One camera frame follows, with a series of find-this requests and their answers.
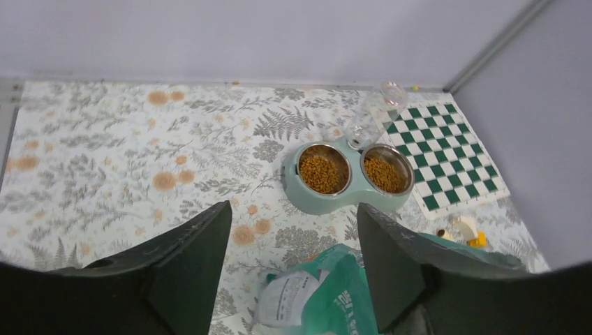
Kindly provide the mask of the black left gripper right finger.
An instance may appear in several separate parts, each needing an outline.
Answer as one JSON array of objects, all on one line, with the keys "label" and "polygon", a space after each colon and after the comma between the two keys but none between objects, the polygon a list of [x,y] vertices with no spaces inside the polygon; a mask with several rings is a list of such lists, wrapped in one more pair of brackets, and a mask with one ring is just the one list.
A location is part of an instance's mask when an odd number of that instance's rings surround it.
[{"label": "black left gripper right finger", "polygon": [[515,256],[413,232],[365,203],[357,226],[381,333],[591,333],[590,262],[534,274]]}]

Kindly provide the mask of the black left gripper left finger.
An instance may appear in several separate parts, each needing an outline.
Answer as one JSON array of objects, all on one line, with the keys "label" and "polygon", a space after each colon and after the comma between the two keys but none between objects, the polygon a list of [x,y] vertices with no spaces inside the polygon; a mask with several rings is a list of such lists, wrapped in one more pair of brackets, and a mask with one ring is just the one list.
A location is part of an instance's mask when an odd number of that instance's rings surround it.
[{"label": "black left gripper left finger", "polygon": [[2,334],[207,334],[232,223],[218,202],[81,269],[1,264]]}]

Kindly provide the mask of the teal pet food bag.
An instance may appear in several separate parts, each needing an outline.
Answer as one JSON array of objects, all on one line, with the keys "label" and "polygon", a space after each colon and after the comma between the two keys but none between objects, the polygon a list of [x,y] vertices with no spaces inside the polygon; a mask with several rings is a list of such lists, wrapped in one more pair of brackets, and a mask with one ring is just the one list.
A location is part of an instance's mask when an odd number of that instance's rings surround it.
[{"label": "teal pet food bag", "polygon": [[282,274],[268,274],[253,334],[377,334],[361,252],[336,244]]}]

